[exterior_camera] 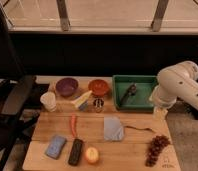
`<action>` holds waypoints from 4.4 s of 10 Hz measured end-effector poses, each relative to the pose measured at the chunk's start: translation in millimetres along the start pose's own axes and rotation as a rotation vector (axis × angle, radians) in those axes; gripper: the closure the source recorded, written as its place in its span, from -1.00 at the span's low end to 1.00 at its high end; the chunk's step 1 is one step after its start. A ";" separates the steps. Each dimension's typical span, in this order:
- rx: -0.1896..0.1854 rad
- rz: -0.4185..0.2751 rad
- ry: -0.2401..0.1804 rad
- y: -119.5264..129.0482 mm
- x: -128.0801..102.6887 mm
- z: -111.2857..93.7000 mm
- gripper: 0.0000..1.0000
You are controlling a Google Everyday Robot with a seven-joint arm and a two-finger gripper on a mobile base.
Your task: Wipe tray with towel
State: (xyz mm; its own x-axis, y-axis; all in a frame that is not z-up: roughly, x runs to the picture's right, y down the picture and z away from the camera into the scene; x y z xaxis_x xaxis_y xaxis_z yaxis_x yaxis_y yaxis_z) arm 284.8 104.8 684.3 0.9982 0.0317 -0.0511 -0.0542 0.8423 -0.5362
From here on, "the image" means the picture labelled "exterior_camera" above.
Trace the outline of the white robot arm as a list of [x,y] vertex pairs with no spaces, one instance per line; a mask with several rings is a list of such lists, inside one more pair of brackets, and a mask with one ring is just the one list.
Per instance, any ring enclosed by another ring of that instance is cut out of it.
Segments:
[[151,94],[152,103],[159,108],[170,109],[178,98],[188,103],[198,120],[198,65],[183,61],[163,68],[157,74],[158,85]]

